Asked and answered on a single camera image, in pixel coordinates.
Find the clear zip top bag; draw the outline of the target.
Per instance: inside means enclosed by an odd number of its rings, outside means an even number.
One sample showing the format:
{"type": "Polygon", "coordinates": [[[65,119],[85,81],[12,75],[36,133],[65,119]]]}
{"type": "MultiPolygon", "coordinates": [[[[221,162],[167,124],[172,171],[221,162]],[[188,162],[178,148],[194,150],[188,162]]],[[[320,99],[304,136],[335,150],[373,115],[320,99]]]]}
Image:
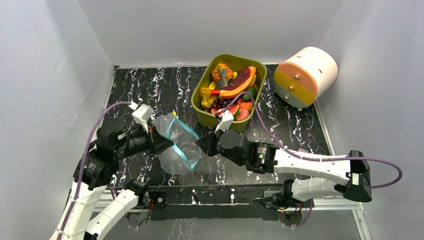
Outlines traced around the clear zip top bag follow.
{"type": "Polygon", "coordinates": [[[196,144],[199,135],[182,122],[176,112],[161,115],[152,123],[160,135],[173,142],[173,146],[158,155],[165,172],[180,176],[193,172],[203,154],[196,144]]]}

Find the watermelon slice toy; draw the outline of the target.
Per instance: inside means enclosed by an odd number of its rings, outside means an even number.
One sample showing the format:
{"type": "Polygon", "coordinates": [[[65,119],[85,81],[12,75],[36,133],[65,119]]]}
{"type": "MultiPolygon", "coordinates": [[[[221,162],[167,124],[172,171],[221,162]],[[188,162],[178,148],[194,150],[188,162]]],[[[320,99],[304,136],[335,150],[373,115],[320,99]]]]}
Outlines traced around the watermelon slice toy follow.
{"type": "MultiPolygon", "coordinates": [[[[211,109],[211,114],[212,115],[216,115],[218,114],[219,116],[221,115],[221,113],[224,112],[224,108],[212,108],[211,109]]],[[[236,119],[239,115],[240,115],[240,106],[238,104],[232,105],[229,109],[229,112],[233,115],[234,119],[236,119]]]]}

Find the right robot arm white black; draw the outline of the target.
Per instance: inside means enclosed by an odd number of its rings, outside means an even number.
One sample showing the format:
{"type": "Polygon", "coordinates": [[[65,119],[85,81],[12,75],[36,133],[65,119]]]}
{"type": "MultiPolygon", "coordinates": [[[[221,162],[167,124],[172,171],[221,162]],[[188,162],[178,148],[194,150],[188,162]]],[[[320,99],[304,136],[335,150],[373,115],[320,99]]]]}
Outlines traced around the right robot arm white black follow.
{"type": "Polygon", "coordinates": [[[372,201],[370,166],[361,152],[328,156],[282,149],[273,143],[249,141],[234,130],[210,132],[196,144],[208,157],[221,155],[248,171],[265,174],[299,174],[304,180],[287,180],[274,200],[288,207],[314,198],[342,196],[354,202],[372,201]]]}

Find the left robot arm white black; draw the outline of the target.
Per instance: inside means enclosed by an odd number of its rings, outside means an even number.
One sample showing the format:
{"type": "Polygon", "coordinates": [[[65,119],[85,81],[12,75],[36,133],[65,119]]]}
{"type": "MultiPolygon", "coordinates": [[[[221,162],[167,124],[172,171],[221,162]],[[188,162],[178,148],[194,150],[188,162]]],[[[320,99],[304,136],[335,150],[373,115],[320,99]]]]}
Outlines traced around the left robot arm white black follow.
{"type": "Polygon", "coordinates": [[[96,137],[75,169],[68,202],[52,240],[102,240],[129,210],[146,207],[149,187],[132,179],[92,217],[101,195],[119,170],[120,160],[139,153],[155,157],[174,145],[153,124],[148,123],[147,130],[139,124],[128,129],[122,119],[106,121],[96,131],[96,137]]]}

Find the purple grape bunch toy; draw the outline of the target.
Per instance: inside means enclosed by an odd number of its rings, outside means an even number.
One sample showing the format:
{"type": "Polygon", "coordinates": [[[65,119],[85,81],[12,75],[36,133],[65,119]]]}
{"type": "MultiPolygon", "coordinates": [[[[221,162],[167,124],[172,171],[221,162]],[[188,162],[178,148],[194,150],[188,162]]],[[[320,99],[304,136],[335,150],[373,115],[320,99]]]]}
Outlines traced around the purple grape bunch toy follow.
{"type": "Polygon", "coordinates": [[[234,99],[233,98],[221,98],[218,97],[212,102],[212,108],[219,110],[226,108],[234,99]]]}

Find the peach toy with leaf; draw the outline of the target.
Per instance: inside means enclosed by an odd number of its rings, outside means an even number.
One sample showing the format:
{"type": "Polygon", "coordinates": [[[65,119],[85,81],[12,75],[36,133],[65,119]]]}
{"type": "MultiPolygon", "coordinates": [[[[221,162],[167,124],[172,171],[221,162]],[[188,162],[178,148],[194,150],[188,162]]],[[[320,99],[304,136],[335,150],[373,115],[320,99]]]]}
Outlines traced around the peach toy with leaf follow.
{"type": "Polygon", "coordinates": [[[250,112],[247,109],[241,108],[238,116],[234,119],[236,122],[244,121],[250,115],[250,112]]]}

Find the red chili toy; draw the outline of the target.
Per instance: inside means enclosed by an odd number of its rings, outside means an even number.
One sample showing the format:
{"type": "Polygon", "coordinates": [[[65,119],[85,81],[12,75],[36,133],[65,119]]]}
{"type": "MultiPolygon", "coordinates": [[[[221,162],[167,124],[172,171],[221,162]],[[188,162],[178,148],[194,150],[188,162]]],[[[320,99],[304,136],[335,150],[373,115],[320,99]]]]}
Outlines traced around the red chili toy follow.
{"type": "Polygon", "coordinates": [[[211,96],[219,96],[220,90],[219,89],[210,89],[209,93],[210,93],[211,96]]]}

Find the peach toy upper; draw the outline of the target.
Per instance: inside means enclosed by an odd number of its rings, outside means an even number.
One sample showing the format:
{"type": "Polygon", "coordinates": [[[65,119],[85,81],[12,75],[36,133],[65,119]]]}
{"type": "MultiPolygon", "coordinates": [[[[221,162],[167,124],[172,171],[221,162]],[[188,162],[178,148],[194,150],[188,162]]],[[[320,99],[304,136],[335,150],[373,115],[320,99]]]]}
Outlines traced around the peach toy upper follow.
{"type": "Polygon", "coordinates": [[[251,101],[243,101],[241,98],[238,99],[237,101],[237,105],[239,105],[240,109],[245,109],[247,110],[249,113],[252,111],[252,109],[254,108],[254,105],[251,101]]]}

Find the grey fish toy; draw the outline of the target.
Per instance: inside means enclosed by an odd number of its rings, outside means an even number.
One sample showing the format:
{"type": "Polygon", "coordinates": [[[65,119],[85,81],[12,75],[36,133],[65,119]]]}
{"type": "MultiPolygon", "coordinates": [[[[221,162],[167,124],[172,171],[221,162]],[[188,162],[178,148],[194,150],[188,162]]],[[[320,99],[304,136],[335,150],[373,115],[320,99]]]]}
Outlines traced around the grey fish toy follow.
{"type": "Polygon", "coordinates": [[[228,68],[218,68],[217,69],[217,73],[218,73],[218,76],[220,77],[220,79],[216,83],[215,89],[221,90],[221,89],[228,86],[227,72],[228,72],[228,68]]]}

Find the olive green plastic bin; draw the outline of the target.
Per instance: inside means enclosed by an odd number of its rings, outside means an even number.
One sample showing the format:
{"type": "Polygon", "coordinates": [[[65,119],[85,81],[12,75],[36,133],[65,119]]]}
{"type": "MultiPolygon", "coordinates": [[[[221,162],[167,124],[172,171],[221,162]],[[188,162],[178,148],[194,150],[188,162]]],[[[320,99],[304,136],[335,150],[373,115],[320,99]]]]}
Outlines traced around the olive green plastic bin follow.
{"type": "Polygon", "coordinates": [[[253,116],[253,103],[243,91],[258,103],[267,69],[259,61],[232,54],[217,55],[210,62],[191,96],[197,121],[203,127],[215,127],[215,114],[236,100],[229,108],[234,115],[231,130],[242,133],[253,116]]]}

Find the green avocado toy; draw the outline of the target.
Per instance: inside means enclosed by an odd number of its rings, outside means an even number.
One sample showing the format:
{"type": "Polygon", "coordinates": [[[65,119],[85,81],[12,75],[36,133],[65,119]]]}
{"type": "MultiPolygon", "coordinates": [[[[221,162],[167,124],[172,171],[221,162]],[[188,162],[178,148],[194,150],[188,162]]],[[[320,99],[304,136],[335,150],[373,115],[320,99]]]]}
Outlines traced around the green avocado toy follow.
{"type": "MultiPolygon", "coordinates": [[[[252,96],[254,101],[256,100],[256,97],[258,95],[258,90],[255,87],[249,87],[245,90],[245,92],[249,93],[252,96]]],[[[244,102],[251,102],[252,101],[252,99],[247,94],[243,94],[241,96],[241,99],[244,102]]]]}

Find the pink cube block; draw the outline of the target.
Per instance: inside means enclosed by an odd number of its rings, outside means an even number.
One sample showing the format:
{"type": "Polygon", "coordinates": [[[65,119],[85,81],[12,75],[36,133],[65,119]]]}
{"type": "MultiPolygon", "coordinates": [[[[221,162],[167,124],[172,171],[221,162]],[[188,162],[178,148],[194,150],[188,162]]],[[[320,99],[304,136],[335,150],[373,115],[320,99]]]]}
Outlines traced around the pink cube block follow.
{"type": "Polygon", "coordinates": [[[298,152],[302,152],[302,153],[309,153],[307,150],[303,149],[303,148],[299,148],[298,152]]]}

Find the round pastel drawer cabinet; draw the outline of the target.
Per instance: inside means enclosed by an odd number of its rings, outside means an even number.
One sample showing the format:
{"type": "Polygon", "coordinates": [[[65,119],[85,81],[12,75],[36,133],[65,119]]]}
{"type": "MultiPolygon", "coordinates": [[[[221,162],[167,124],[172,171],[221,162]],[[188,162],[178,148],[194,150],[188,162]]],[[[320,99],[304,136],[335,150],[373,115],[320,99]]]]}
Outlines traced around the round pastel drawer cabinet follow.
{"type": "Polygon", "coordinates": [[[320,48],[308,46],[277,66],[272,83],[286,103],[304,109],[334,83],[337,75],[334,58],[320,48]]]}

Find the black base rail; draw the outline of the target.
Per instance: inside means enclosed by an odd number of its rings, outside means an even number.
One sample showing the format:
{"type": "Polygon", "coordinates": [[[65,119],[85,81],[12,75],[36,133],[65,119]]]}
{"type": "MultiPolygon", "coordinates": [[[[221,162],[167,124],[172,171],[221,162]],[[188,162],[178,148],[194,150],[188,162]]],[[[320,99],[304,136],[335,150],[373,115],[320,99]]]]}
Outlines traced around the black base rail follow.
{"type": "Polygon", "coordinates": [[[149,186],[133,192],[122,189],[109,205],[99,211],[103,220],[113,222],[129,212],[151,213],[151,220],[249,219],[287,221],[298,225],[303,210],[312,210],[315,201],[301,201],[284,184],[149,186]]]}

